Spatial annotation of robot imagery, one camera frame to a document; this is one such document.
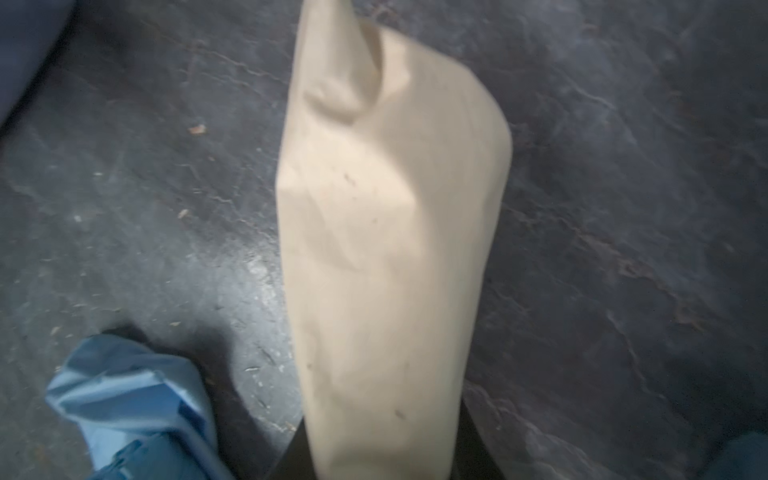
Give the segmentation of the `light blue sleeved umbrella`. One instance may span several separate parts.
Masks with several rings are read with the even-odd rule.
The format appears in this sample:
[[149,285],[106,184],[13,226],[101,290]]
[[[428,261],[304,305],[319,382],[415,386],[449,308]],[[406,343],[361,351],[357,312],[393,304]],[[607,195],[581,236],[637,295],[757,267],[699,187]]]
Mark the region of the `light blue sleeved umbrella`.
[[111,334],[83,340],[46,401],[74,422],[94,479],[230,479],[209,396],[188,359]]

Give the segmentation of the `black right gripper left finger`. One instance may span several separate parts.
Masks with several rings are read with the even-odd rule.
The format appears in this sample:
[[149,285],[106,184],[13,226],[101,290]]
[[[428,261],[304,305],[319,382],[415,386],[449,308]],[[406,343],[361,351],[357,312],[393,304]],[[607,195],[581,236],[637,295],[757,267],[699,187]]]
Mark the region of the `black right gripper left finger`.
[[317,480],[304,420],[301,420],[284,454],[266,479]]

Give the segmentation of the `small blue sleeved umbrella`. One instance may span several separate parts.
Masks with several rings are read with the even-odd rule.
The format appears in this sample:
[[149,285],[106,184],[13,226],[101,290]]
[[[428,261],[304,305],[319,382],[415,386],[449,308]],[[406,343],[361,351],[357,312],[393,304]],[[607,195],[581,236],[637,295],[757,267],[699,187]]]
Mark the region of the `small blue sleeved umbrella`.
[[74,5],[72,0],[1,1],[1,124],[31,85]]

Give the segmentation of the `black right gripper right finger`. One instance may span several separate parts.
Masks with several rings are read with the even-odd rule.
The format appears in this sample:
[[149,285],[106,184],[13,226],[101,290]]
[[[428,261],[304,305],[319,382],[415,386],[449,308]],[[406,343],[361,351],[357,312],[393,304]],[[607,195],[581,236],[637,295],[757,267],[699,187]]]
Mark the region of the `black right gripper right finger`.
[[460,403],[452,479],[505,479],[504,474],[483,442],[464,401]]

